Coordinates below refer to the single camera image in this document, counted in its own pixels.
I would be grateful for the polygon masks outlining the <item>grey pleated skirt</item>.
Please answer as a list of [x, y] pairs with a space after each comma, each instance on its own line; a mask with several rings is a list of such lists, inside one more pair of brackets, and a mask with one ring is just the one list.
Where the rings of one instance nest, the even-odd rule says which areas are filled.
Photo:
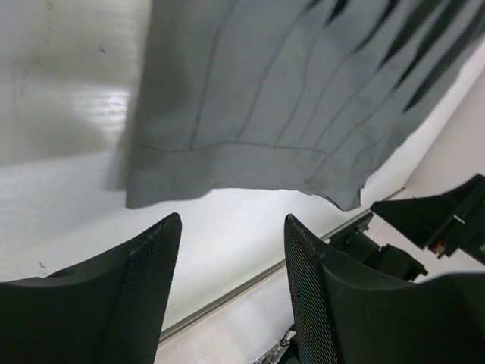
[[154, 1], [126, 205], [238, 188], [355, 209], [483, 37], [482, 1]]

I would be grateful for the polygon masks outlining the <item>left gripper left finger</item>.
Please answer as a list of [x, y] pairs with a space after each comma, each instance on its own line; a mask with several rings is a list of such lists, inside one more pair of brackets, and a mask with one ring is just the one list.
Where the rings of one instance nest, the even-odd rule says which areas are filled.
[[181, 238], [173, 213], [45, 278], [1, 285], [3, 363], [152, 363]]

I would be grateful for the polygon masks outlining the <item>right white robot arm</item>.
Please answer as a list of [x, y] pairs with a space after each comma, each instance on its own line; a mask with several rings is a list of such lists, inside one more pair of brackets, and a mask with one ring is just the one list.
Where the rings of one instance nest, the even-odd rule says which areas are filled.
[[331, 247], [355, 261], [395, 278], [414, 281], [419, 275], [427, 275], [423, 264], [396, 246], [379, 246], [365, 233], [375, 216], [439, 259], [461, 250], [484, 264], [482, 174], [439, 195], [375, 202], [369, 213], [330, 238]]

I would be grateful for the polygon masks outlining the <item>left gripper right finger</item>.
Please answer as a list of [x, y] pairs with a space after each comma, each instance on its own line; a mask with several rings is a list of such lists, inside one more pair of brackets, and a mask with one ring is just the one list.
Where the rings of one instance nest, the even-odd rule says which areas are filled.
[[484, 276], [420, 284], [376, 271], [284, 222], [289, 291], [302, 363], [482, 363]]

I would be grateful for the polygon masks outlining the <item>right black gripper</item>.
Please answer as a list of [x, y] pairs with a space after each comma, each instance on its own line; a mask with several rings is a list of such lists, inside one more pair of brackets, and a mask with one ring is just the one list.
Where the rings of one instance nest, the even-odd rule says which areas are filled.
[[376, 202], [371, 211], [439, 259], [461, 250], [484, 265], [484, 176], [434, 196]]

